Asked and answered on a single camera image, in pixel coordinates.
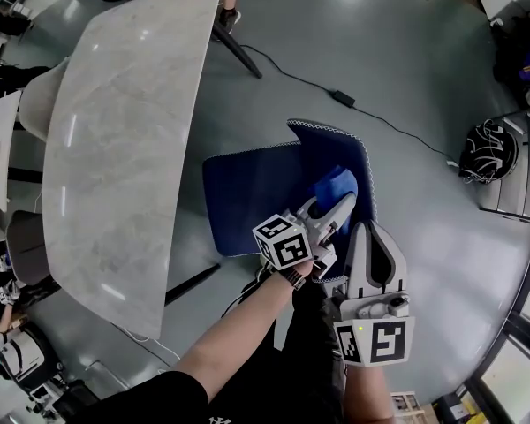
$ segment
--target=hand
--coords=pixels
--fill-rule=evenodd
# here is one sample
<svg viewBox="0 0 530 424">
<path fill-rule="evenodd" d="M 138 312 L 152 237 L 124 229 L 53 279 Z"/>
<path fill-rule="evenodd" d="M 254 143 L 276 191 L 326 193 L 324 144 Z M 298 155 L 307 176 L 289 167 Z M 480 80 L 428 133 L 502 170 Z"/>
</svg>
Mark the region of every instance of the hand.
<svg viewBox="0 0 530 424">
<path fill-rule="evenodd" d="M 10 295 L 10 298 L 13 301 L 18 301 L 20 292 L 19 292 L 19 287 L 16 284 L 16 282 L 13 279 L 11 279 L 6 285 L 6 287 L 8 288 L 8 294 Z"/>
<path fill-rule="evenodd" d="M 312 272 L 312 267 L 314 266 L 314 264 L 312 263 L 312 261 L 304 261 L 304 262 L 301 262 L 300 264 L 297 264 L 297 265 L 294 265 L 292 266 L 292 268 L 301 276 L 303 276 L 304 278 L 306 278 L 308 275 L 310 275 L 310 273 Z"/>
<path fill-rule="evenodd" d="M 11 269 L 11 266 L 9 265 L 9 259 L 7 254 L 3 254 L 0 256 L 0 272 L 7 272 Z"/>
<path fill-rule="evenodd" d="M 12 305 L 19 299 L 19 287 L 10 280 L 5 286 L 0 288 L 0 303 L 3 305 Z"/>
</svg>

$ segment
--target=chair backrest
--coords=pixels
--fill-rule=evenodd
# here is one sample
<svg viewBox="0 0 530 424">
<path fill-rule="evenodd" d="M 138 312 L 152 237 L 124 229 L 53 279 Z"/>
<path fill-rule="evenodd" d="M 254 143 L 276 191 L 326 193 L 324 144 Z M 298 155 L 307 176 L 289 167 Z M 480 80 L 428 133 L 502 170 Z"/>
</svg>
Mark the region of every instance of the chair backrest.
<svg viewBox="0 0 530 424">
<path fill-rule="evenodd" d="M 359 137 L 331 125 L 289 119 L 287 125 L 299 137 L 300 157 L 305 182 L 315 184 L 336 166 L 352 172 L 357 181 L 358 196 L 350 221 L 377 220 L 373 173 L 367 151 Z"/>
<path fill-rule="evenodd" d="M 30 81 L 19 100 L 19 122 L 33 136 L 47 142 L 51 114 L 69 58 Z"/>
</svg>

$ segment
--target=table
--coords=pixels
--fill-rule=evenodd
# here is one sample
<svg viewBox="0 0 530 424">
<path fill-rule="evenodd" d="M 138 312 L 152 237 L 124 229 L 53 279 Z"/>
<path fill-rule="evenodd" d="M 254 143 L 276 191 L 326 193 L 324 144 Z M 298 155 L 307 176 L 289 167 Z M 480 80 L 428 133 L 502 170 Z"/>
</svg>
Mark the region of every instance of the table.
<svg viewBox="0 0 530 424">
<path fill-rule="evenodd" d="M 8 162 L 20 98 L 21 91 L 16 91 L 0 99 L 0 209 L 3 212 L 8 206 Z"/>
<path fill-rule="evenodd" d="M 160 335 L 178 188 L 218 0 L 135 0 L 94 18 L 45 153 L 51 275 L 102 318 Z"/>
</svg>

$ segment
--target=floor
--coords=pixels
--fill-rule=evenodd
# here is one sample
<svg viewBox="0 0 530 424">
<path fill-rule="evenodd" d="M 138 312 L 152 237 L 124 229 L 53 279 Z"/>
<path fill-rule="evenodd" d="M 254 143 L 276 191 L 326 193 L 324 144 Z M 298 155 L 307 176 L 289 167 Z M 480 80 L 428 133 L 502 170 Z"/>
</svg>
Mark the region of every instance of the floor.
<svg viewBox="0 0 530 424">
<path fill-rule="evenodd" d="M 53 65 L 69 55 L 88 20 L 109 5 L 62 0 L 4 59 Z M 461 0 L 240 0 L 235 36 L 288 72 L 344 90 L 356 105 L 457 157 L 469 127 L 514 110 L 493 80 L 495 47 L 483 13 Z M 375 178 L 379 223 L 402 248 L 416 329 L 411 358 L 389 367 L 392 390 L 421 403 L 451 392 L 474 370 L 508 313 L 530 254 L 530 226 L 480 212 L 473 189 L 443 158 L 380 121 L 281 76 L 255 57 L 252 77 L 211 43 L 188 141 L 171 250 L 169 287 L 220 258 L 202 193 L 211 155 L 294 140 L 285 121 L 301 117 L 360 136 Z M 43 146 L 17 134 L 13 163 L 39 168 Z M 33 210 L 39 188 L 11 183 L 11 208 Z M 204 285 L 165 309 L 161 342 L 182 354 L 251 278 L 255 259 L 230 259 Z M 72 375 L 101 396 L 119 389 L 95 360 L 130 385 L 167 368 L 63 291 L 31 313 Z M 282 345 L 290 310 L 277 325 Z M 172 354 L 145 344 L 167 363 Z"/>
</svg>

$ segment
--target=black pants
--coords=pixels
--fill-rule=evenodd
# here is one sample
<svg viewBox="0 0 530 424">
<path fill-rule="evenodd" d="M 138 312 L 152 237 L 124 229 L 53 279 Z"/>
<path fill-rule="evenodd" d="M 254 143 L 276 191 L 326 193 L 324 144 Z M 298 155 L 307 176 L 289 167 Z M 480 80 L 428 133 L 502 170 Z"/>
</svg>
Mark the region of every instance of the black pants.
<svg viewBox="0 0 530 424">
<path fill-rule="evenodd" d="M 237 395 L 239 401 L 251 404 L 255 396 L 270 400 L 278 394 L 294 402 L 291 409 L 298 414 L 291 417 L 297 419 L 294 422 L 343 422 L 344 364 L 334 353 L 338 345 L 331 324 L 336 310 L 326 300 L 322 287 L 309 280 L 293 293 L 292 304 L 294 313 L 283 350 L 273 345 L 273 323 L 257 350 L 215 401 L 219 402 L 221 396 Z"/>
<path fill-rule="evenodd" d="M 10 16 L 0 12 L 0 32 L 10 36 L 20 36 L 31 25 L 31 20 L 21 16 Z"/>
<path fill-rule="evenodd" d="M 0 98 L 26 87 L 35 77 L 44 74 L 49 69 L 46 66 L 21 69 L 16 66 L 0 65 Z"/>
</svg>

